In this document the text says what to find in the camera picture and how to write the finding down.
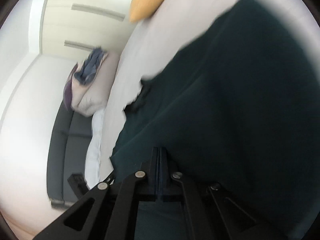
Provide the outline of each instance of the drawer handle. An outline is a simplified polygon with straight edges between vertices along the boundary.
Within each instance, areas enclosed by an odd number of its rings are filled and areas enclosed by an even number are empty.
[[[103,15],[103,16],[118,20],[120,22],[123,22],[123,20],[125,18],[124,14],[121,14],[121,13],[118,13],[118,12],[114,12],[114,11],[111,11],[111,10],[107,10],[107,9],[103,9],[103,8],[99,8],[99,7],[83,5],[83,4],[74,3],[72,5],[72,7],[71,7],[71,10]]]
[[[75,42],[75,41],[64,41],[64,46],[70,47],[70,48],[87,50],[87,51],[92,51],[95,48],[94,46],[80,43],[80,42]]]

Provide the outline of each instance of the bed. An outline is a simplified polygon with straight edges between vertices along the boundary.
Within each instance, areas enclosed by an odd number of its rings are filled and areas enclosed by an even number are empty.
[[[165,0],[153,17],[137,25],[121,54],[107,107],[92,118],[93,137],[84,169],[89,187],[104,180],[113,170],[109,157],[125,123],[123,109],[139,94],[140,79],[162,71],[181,47],[204,32],[236,1]],[[299,41],[320,78],[320,29],[306,5],[301,0],[259,1]]]

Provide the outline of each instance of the black bracket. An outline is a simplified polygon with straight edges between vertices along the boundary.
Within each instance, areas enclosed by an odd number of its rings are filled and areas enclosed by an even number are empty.
[[[34,240],[133,240],[139,201],[181,202],[190,240],[284,240],[279,231],[218,183],[179,172],[165,148],[122,182],[114,174],[88,191],[81,174],[69,183],[79,200]]]

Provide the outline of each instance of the screw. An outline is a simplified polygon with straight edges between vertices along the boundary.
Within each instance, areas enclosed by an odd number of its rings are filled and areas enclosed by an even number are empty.
[[[210,185],[210,189],[219,190],[219,189],[221,189],[221,186],[220,186],[219,183],[216,182],[216,183],[213,183],[213,184]]]
[[[104,189],[106,189],[106,188],[108,188],[108,184],[107,184],[107,183],[105,183],[105,182],[100,182],[100,183],[98,184],[98,189],[104,190]]]
[[[172,173],[172,177],[174,177],[175,179],[181,179],[182,173],[176,171],[176,172]]]
[[[143,178],[145,175],[146,175],[146,173],[145,173],[144,171],[137,171],[137,172],[135,173],[135,176],[136,176],[137,178]]]

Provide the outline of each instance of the dark green cloth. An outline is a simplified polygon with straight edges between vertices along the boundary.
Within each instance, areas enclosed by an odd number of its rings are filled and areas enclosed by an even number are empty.
[[[181,172],[220,182],[290,238],[304,235],[320,210],[320,88],[278,20],[239,0],[142,84],[111,157],[116,181],[163,146]],[[184,239],[178,211],[142,203],[136,239]]]

